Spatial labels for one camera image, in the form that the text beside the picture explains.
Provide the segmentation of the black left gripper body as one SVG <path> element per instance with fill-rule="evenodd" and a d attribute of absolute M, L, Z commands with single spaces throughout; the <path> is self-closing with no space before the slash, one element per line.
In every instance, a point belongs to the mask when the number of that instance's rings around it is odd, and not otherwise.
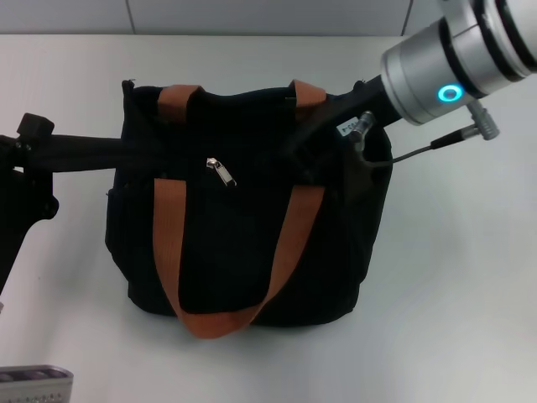
<path fill-rule="evenodd" d="M 8 170 L 1 174 L 1 290 L 29 229 L 54 218 L 58 210 L 51 172 Z"/>

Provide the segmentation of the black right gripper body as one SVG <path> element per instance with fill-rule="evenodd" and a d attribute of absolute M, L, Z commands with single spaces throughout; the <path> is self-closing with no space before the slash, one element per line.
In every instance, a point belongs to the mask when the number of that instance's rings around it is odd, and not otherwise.
<path fill-rule="evenodd" d="M 324 159 L 338 152 L 345 136 L 337 127 L 365 112 L 371 112 L 382 128 L 402 118 L 389 100 L 379 76 L 366 82 L 358 81 L 350 92 L 330 97 L 316 107 L 286 140 L 286 157 Z"/>

